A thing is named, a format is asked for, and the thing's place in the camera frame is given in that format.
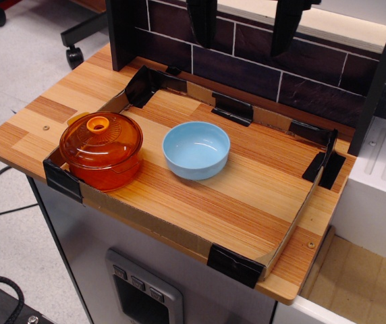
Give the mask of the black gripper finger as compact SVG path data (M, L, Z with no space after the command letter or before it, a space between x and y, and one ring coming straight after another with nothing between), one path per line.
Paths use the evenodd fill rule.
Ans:
M271 57L285 53L290 48L303 11L320 4L321 0L279 0L277 2Z
M217 30L217 0L187 0L186 5L196 42L211 48Z

